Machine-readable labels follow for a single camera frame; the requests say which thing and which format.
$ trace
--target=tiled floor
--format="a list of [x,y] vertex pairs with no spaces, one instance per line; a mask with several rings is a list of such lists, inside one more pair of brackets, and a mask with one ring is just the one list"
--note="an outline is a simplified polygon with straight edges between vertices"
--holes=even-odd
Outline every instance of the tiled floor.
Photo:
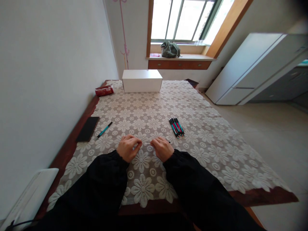
[[252,207],[268,231],[308,230],[308,114],[287,103],[215,105],[299,199]]

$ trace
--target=window frame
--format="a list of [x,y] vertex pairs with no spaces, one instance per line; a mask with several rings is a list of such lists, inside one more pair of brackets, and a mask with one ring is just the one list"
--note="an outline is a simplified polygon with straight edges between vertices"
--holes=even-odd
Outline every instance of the window frame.
[[[171,10],[172,10],[172,4],[173,4],[173,0],[171,0],[171,5],[170,5],[170,10],[169,10],[169,16],[168,16],[168,22],[167,22],[167,28],[166,28],[166,33],[165,33],[165,38],[164,39],[151,39],[151,42],[152,43],[155,43],[155,42],[159,42],[159,43],[163,43],[163,42],[166,42],[168,40],[171,40],[171,41],[174,41],[176,43],[187,43],[187,44],[193,44],[194,43],[194,36],[196,34],[196,31],[197,31],[197,28],[199,26],[199,23],[200,23],[200,20],[202,18],[202,15],[203,15],[203,12],[204,12],[204,9],[205,9],[205,6],[207,4],[209,0],[205,0],[204,1],[204,5],[203,5],[203,8],[202,8],[202,11],[200,13],[200,16],[199,16],[199,19],[198,19],[198,22],[197,22],[197,25],[195,27],[195,30],[194,30],[194,33],[193,33],[193,36],[192,36],[192,39],[191,40],[182,40],[182,39],[175,39],[176,37],[176,33],[177,33],[177,29],[178,29],[178,25],[179,25],[179,22],[180,22],[180,18],[181,18],[181,13],[182,13],[182,9],[183,9],[183,5],[184,5],[184,0],[181,1],[181,5],[180,5],[180,9],[179,9],[179,13],[178,13],[178,16],[177,16],[177,21],[176,21],[176,25],[175,25],[175,29],[174,29],[174,34],[173,34],[173,38],[172,39],[167,39],[167,33],[168,33],[168,27],[169,27],[169,21],[170,21],[170,16],[171,16]],[[199,40],[201,39],[204,39],[210,29],[210,26],[216,16],[216,13],[219,9],[219,6],[221,4],[223,0],[214,0],[214,4],[213,4],[213,7],[210,11],[210,14],[209,14],[209,17],[208,19],[206,20],[205,22],[205,25],[204,25],[204,28],[202,30],[202,33],[199,37]]]
[[[229,38],[233,34],[237,25],[242,20],[246,11],[252,4],[253,0],[234,0],[225,20],[223,21],[214,41],[212,42],[209,49],[208,46],[204,47],[202,55],[217,59],[222,49],[228,42]],[[151,50],[151,34],[152,34],[152,19],[153,19],[153,8],[154,0],[149,0],[149,11],[148,11],[148,34],[147,34],[147,47],[146,47],[146,59],[150,58]]]

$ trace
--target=black sleeve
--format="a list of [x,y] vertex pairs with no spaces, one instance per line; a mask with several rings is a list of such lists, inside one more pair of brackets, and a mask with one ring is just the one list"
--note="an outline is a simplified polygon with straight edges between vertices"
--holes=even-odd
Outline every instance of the black sleeve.
[[97,221],[106,226],[120,208],[127,186],[128,165],[116,150],[96,157],[33,230],[89,228]]
[[264,230],[187,152],[175,150],[164,167],[185,212],[201,230]]

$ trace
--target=drawer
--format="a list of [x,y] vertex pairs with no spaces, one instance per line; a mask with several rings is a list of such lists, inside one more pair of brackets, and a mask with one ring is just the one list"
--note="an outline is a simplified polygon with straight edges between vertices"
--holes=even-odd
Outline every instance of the drawer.
[[148,69],[207,70],[212,61],[149,60]]

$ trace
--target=black jacket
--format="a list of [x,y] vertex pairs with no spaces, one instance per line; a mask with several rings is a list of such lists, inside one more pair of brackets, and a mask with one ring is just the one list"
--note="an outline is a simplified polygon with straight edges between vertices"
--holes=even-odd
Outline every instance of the black jacket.
[[[193,230],[182,214],[117,216],[128,166],[116,151],[98,156],[32,230]],[[187,152],[175,150],[164,167],[188,218],[201,230],[264,230]]]

